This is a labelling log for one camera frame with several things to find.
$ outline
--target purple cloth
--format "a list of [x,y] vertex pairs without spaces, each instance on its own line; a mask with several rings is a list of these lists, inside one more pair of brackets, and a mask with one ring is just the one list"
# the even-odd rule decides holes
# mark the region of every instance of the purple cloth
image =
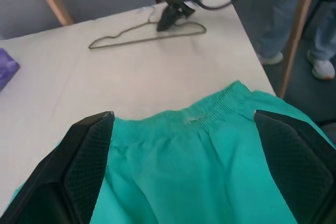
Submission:
[[0,90],[14,76],[20,65],[3,49],[0,48]]

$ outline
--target gray wall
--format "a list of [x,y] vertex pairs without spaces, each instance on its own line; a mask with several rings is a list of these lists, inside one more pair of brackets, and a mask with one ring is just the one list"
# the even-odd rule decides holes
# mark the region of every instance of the gray wall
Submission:
[[[155,3],[154,0],[62,0],[83,22]],[[6,39],[60,27],[45,0],[0,0],[0,37]]]

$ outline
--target person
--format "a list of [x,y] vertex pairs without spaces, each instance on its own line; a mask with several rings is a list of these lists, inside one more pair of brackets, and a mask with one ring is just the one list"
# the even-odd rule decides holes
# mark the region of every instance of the person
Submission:
[[[282,61],[281,50],[290,35],[297,0],[275,0],[271,22],[258,41],[257,56],[262,65],[275,65]],[[336,3],[318,26],[313,43],[307,52],[313,75],[321,80],[335,77],[330,59],[336,53]]]

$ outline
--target elastic waistband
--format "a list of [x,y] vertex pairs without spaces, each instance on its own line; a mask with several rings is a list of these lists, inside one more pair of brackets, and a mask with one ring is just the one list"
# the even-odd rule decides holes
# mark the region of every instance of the elastic waistband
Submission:
[[149,118],[134,121],[116,118],[112,145],[128,145],[149,138],[171,137],[206,129],[217,120],[225,120],[239,110],[251,92],[240,81],[179,111],[164,111]]

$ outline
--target white table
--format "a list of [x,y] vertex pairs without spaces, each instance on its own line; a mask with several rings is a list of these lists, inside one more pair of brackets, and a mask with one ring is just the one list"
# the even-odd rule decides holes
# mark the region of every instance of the white table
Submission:
[[[153,20],[164,6],[156,7]],[[233,7],[195,12],[190,20],[205,25],[206,35],[88,50],[94,39],[146,21],[150,11],[0,41],[22,66],[0,93],[0,212],[69,127],[86,116],[113,110],[141,119],[189,106],[235,80],[274,94]],[[118,41],[156,35],[155,27],[144,27]]]

